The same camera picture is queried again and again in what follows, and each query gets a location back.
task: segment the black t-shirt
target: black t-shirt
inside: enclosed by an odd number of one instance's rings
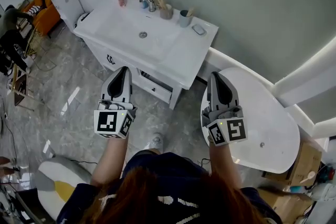
[[[201,167],[173,153],[139,155],[128,162],[123,177],[130,169],[137,166],[142,166],[157,174],[157,199],[165,222],[200,223],[197,190],[200,188],[200,177],[204,172]],[[102,200],[103,205],[114,198],[122,181],[123,179],[120,179],[109,189],[108,195]],[[99,191],[97,187],[78,184],[61,210],[57,223],[67,224],[79,221]],[[242,188],[241,192],[265,218],[282,223],[279,216],[261,199],[256,189]]]

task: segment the soap bar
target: soap bar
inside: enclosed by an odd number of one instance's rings
[[[198,33],[200,36],[204,35],[206,33],[206,31],[204,30],[204,28],[202,26],[200,26],[199,24],[193,25],[191,27],[196,33]]]
[[[148,7],[148,2],[147,2],[147,0],[144,0],[144,1],[142,2],[141,8],[145,9],[145,8],[147,8],[147,7]]]

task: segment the floor tile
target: floor tile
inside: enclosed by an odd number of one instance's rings
[[[7,77],[0,74],[0,94],[4,98],[8,127],[15,139],[18,164],[29,175],[25,184],[34,186],[34,172],[46,160],[43,148],[47,141],[56,154],[67,156],[93,172],[107,140],[93,131],[93,111],[97,108],[103,82],[112,74],[104,68],[90,49],[64,23],[46,37],[32,66],[28,87],[38,100],[34,111],[14,106],[13,95],[5,89]],[[175,110],[150,93],[133,86],[132,102],[138,108],[131,125],[125,164],[144,149],[155,132],[162,134],[165,152],[174,152],[193,162],[209,158],[208,146],[200,126],[200,106],[206,85],[195,80],[189,90],[183,90]],[[14,157],[13,139],[3,126],[0,137],[1,155]],[[209,163],[204,168],[211,170]],[[238,166],[247,185],[255,186],[262,179],[260,171]]]

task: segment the brown hair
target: brown hair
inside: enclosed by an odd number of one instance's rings
[[[103,188],[80,223],[165,223],[164,216],[158,215],[156,182],[156,176],[148,170],[133,169],[117,190],[115,199],[102,210],[101,198],[106,196],[109,187]],[[201,222],[266,223],[242,192],[229,186],[218,174],[205,174],[201,182],[203,187],[197,190]]]

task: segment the white sink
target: white sink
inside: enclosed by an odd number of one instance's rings
[[[247,71],[228,68],[220,74],[237,89],[239,104],[247,122],[248,139],[229,145],[233,161],[277,174],[287,171],[294,163],[300,146],[299,128],[294,119],[264,85]],[[208,106],[206,91],[201,114]],[[202,131],[208,143],[208,129],[202,127]]]
[[[125,52],[159,63],[178,43],[183,29],[156,15],[157,13],[144,12],[140,8],[114,7],[107,12],[106,19],[95,34]],[[147,36],[140,38],[140,32],[146,32]]]
[[[74,30],[100,58],[109,55],[122,59],[159,80],[174,82],[189,89],[203,63],[218,27],[194,17],[186,28],[179,26],[180,11],[174,9],[170,20],[160,18],[160,11],[142,9],[139,0],[128,0],[120,7],[117,0],[103,0]],[[199,24],[206,31],[199,36],[192,26]],[[146,32],[140,38],[140,32]]]

